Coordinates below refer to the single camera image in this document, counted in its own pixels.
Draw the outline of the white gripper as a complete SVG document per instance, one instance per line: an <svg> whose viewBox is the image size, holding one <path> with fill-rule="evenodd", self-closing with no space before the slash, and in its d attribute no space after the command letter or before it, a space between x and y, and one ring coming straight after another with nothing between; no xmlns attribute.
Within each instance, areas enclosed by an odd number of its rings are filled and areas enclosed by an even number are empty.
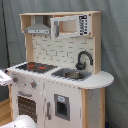
<svg viewBox="0 0 128 128"><path fill-rule="evenodd" d="M13 80L4 71L0 70L0 86L7 86L12 84Z"/></svg>

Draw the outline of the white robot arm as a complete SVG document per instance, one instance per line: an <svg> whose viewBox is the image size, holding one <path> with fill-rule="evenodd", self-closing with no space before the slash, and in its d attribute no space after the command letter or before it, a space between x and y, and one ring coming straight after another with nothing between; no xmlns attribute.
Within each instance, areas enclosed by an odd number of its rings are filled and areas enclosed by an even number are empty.
<svg viewBox="0 0 128 128"><path fill-rule="evenodd" d="M7 86L13 82L3 70L0 70L0 86ZM14 121L0 126L0 128L37 128L33 119L28 115L20 115Z"/></svg>

